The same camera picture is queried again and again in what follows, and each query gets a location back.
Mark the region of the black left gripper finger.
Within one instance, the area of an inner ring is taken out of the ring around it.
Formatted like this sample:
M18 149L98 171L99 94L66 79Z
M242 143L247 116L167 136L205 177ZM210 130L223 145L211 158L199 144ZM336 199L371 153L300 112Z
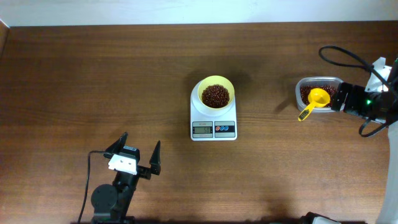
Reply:
M161 142L158 141L149 161L151 174L154 175L160 175L161 172L160 146Z
M125 146L128 133L124 132L121 137L115 141L110 147L108 147L105 152L108 154L118 154L120 150Z

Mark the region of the yellow plastic scoop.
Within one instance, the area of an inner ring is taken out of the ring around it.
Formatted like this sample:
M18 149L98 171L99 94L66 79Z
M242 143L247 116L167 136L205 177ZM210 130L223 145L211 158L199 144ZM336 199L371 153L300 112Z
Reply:
M308 95L309 105L299 114L298 120L305 120L315 108L323 108L331 100L329 93L321 88L313 88Z

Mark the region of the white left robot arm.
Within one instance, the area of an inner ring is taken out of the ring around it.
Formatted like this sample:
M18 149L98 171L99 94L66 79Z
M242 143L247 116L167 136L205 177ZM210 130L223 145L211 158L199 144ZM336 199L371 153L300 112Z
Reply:
M161 172L160 147L157 142L149 160L149 167L139 165L140 151L126 145L128 133L100 153L109 160L108 169L116 172L112 184L102 184L91 194L94 208L92 223L132 223L127 218L137 183L140 179L151 179Z

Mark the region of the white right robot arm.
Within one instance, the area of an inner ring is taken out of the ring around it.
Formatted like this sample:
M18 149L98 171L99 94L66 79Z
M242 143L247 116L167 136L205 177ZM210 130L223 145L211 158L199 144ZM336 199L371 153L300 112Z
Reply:
M358 131L364 138L387 129L389 166L384 202L376 222L397 224L397 62L387 66L381 57L368 71L370 78L365 87L339 84L331 109L365 119Z

